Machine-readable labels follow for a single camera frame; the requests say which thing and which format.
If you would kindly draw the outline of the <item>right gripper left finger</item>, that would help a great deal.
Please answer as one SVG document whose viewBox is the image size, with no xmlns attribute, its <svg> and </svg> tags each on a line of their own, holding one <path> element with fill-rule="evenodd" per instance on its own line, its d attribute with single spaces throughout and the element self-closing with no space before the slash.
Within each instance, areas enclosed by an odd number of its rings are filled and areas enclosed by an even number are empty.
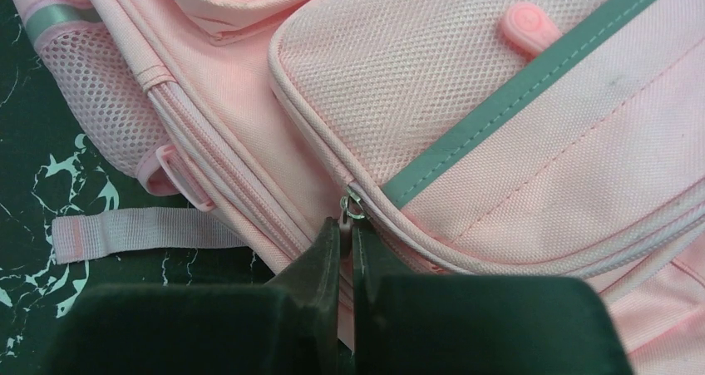
<svg viewBox="0 0 705 375">
<path fill-rule="evenodd" d="M 266 284 L 116 284 L 80 297 L 47 350 L 50 374 L 334 374 L 338 222 Z"/>
</svg>

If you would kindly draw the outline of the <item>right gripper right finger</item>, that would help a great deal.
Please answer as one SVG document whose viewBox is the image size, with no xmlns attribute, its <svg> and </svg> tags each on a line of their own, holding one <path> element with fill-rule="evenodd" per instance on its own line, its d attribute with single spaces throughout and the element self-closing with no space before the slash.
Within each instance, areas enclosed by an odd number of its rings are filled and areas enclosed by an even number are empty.
<svg viewBox="0 0 705 375">
<path fill-rule="evenodd" d="M 433 275 L 363 223 L 352 230 L 360 374 L 630 374 L 606 307 L 584 281 Z"/>
</svg>

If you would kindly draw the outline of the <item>pink student backpack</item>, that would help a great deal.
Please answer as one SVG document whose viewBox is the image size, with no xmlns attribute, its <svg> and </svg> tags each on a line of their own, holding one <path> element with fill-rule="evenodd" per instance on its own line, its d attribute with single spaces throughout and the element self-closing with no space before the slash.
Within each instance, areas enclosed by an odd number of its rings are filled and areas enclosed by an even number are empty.
<svg viewBox="0 0 705 375">
<path fill-rule="evenodd" d="M 317 237 L 441 287 L 575 278 L 637 374 L 704 371 L 704 0 L 12 0 L 81 128 L 188 209 L 59 263 Z"/>
</svg>

